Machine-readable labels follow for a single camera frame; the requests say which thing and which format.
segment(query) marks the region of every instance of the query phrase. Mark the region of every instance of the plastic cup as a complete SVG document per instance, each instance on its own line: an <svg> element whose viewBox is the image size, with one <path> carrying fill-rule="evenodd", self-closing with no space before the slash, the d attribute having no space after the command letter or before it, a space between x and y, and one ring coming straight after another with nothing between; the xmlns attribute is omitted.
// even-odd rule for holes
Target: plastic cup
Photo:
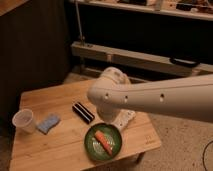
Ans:
<svg viewBox="0 0 213 171"><path fill-rule="evenodd" d="M36 130L33 111L30 109L23 109L18 111L13 116L12 123L16 128L20 128L27 133L33 133Z"/></svg>

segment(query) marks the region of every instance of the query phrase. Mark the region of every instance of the screw hole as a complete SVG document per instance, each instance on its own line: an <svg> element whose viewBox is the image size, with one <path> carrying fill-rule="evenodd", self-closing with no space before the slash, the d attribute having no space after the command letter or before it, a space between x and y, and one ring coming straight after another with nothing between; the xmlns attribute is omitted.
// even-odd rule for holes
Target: screw hole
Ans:
<svg viewBox="0 0 213 171"><path fill-rule="evenodd" d="M109 94L106 93L106 94L105 94L105 99L108 99L108 98L109 98Z"/></svg>
<svg viewBox="0 0 213 171"><path fill-rule="evenodd" d="M127 103L127 101L128 101L128 96L125 96L124 102Z"/></svg>
<svg viewBox="0 0 213 171"><path fill-rule="evenodd" d="M160 102L163 102L164 99L165 99L165 96L164 96L164 94L162 93L162 94L160 95Z"/></svg>

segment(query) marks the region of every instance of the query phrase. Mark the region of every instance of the blue sponge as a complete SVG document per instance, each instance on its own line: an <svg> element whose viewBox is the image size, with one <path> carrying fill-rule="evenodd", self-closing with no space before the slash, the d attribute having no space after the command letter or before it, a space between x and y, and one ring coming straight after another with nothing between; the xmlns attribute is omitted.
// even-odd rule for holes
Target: blue sponge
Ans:
<svg viewBox="0 0 213 171"><path fill-rule="evenodd" d="M60 118L57 115L50 114L45 120L37 125L37 129L46 135L49 130L56 126L59 122Z"/></svg>

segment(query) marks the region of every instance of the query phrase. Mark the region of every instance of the green plate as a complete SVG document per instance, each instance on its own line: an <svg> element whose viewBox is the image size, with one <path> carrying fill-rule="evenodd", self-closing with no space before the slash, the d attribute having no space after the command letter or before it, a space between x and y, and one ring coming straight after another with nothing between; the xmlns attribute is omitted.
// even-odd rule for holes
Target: green plate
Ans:
<svg viewBox="0 0 213 171"><path fill-rule="evenodd" d="M104 133L108 144L111 146L112 155L109 155L102 145L96 140L94 134L97 130ZM88 156L95 161L107 161L114 158L120 151L122 146L122 138L119 130L109 124L99 123L92 126L84 139L84 146L86 148Z"/></svg>

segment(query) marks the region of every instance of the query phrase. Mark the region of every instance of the wire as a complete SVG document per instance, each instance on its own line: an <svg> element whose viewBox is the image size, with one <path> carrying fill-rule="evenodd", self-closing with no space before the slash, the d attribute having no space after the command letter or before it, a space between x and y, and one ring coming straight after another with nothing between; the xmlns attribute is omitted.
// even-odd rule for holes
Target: wire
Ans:
<svg viewBox="0 0 213 171"><path fill-rule="evenodd" d="M204 148L204 150L203 150L202 161L203 161L203 167L204 167L205 171L208 171L208 170L207 170L207 167L206 167L206 163L205 163L205 154L206 154L207 148L208 148L209 145L211 145L211 144L213 144L213 140L210 141L210 142L205 146L205 148Z"/></svg>

